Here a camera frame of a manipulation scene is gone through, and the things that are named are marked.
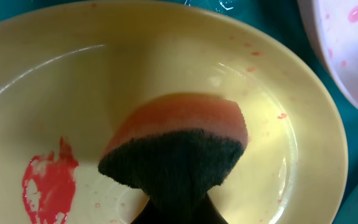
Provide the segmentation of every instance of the pink spot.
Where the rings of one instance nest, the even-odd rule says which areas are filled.
[[[290,97],[289,97],[289,100],[292,101],[292,102],[298,101],[295,96],[290,96]]]
[[[254,72],[256,70],[255,67],[249,67],[247,68],[247,72]]]
[[[67,213],[75,194],[74,169],[78,161],[74,159],[71,146],[60,138],[60,151],[57,160],[52,151],[48,156],[34,156],[27,166],[22,180],[22,199],[24,208],[32,223],[55,223],[61,212],[64,214],[62,224],[66,222]],[[27,184],[32,180],[37,186],[40,198],[39,209],[31,209],[32,201],[27,199],[33,192],[27,192]]]
[[[281,113],[280,116],[277,116],[278,119],[283,119],[283,118],[286,118],[287,115],[285,113]]]
[[[355,6],[347,16],[347,20],[349,22],[357,22],[358,21],[358,6]]]
[[[334,56],[334,52],[332,49],[328,49],[328,55],[329,55],[329,58],[332,58]]]

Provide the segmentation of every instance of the white bowl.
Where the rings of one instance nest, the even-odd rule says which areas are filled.
[[[298,0],[320,61],[358,109],[358,0]]]

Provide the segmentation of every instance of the red sauce stain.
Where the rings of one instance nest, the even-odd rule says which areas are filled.
[[[283,118],[286,118],[287,115],[285,113],[281,113],[280,116],[277,116],[278,119],[283,119]]]
[[[56,223],[59,215],[64,216],[61,222],[64,224],[71,209],[75,194],[73,174],[78,161],[73,157],[71,146],[63,138],[60,138],[59,158],[56,161],[54,156],[54,152],[48,156],[34,156],[23,176],[22,199],[33,224]],[[31,192],[35,189],[29,188],[30,182],[35,184],[36,192]],[[38,195],[36,207],[32,207],[34,203],[27,198],[29,195]]]
[[[332,49],[328,49],[328,55],[329,55],[329,58],[332,58],[334,56],[334,52]]]
[[[357,22],[358,21],[358,6],[355,6],[347,16],[347,20],[349,22]]]
[[[249,67],[247,68],[247,72],[254,72],[256,70],[255,67]]]

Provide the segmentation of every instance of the plate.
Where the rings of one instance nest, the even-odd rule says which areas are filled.
[[[230,223],[329,223],[347,145],[316,75],[230,17],[153,1],[55,6],[0,23],[0,223],[130,223],[147,197],[98,174],[117,126],[176,92],[221,95],[249,146],[209,194]]]

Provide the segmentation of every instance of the pink speck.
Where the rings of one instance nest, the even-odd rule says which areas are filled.
[[[332,58],[334,56],[334,52],[332,49],[328,49],[328,55],[329,55],[329,58]]]
[[[278,119],[283,119],[283,118],[286,118],[287,115],[285,113],[281,113],[280,116],[277,116]]]
[[[347,20],[349,22],[357,22],[358,21],[358,6],[355,6],[347,16]]]
[[[247,68],[247,72],[254,72],[256,70],[255,67],[249,67]]]

